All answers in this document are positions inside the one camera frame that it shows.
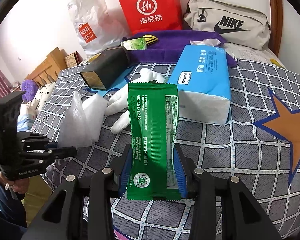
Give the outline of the person's left hand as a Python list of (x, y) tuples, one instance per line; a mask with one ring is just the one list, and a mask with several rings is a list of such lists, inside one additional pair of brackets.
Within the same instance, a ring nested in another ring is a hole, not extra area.
[(9, 185), (9, 187), (15, 193), (25, 194), (29, 190), (30, 179), (24, 178), (20, 180), (10, 181), (3, 175), (2, 172), (0, 172), (0, 184), (3, 188), (5, 188), (6, 185)]

